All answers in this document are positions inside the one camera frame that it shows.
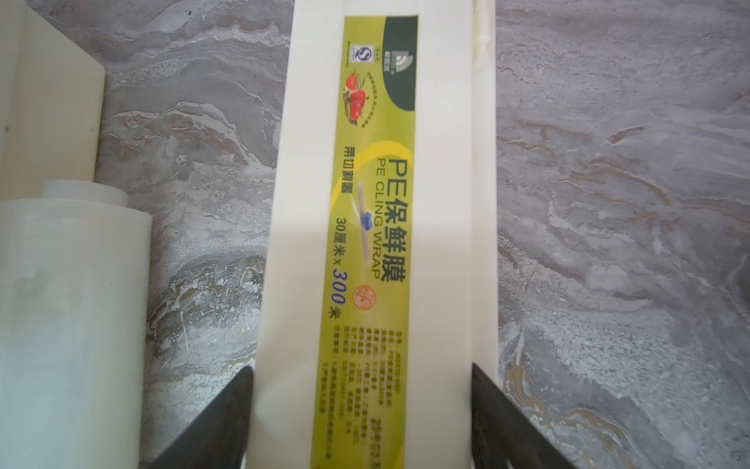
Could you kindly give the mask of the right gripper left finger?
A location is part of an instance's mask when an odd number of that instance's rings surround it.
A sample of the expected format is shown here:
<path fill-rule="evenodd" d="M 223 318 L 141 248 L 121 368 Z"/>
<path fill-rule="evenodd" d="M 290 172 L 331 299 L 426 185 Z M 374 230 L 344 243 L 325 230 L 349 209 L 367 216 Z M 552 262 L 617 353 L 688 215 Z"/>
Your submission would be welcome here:
<path fill-rule="evenodd" d="M 249 439 L 254 371 L 244 367 L 152 468 L 240 468 Z"/>

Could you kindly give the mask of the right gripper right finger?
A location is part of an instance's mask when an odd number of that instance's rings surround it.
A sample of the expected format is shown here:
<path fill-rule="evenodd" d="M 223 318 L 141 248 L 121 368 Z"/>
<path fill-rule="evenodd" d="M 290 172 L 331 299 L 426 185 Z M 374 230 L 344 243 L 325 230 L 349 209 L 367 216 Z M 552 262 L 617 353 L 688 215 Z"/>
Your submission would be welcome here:
<path fill-rule="evenodd" d="M 472 365 L 471 406 L 474 467 L 574 469 L 478 365 Z"/>

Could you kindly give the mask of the cream dispenser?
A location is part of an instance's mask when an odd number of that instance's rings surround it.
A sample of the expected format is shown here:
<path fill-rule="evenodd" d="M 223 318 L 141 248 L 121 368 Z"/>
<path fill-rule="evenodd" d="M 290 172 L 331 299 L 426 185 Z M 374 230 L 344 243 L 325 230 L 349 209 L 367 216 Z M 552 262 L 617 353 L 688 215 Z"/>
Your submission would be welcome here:
<path fill-rule="evenodd" d="M 469 468 L 497 373 L 495 6 L 295 4 L 250 468 Z"/>
<path fill-rule="evenodd" d="M 1 4 L 1 197 L 93 181 L 105 69 L 23 1 Z"/>

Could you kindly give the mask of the plastic wrap roll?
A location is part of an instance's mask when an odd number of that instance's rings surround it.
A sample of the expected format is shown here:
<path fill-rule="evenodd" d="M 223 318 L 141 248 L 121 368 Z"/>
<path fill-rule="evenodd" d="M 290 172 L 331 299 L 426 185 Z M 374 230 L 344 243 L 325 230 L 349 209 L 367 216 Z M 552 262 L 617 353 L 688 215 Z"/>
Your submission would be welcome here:
<path fill-rule="evenodd" d="M 1 464 L 139 464 L 152 217 L 73 180 L 1 205 Z"/>

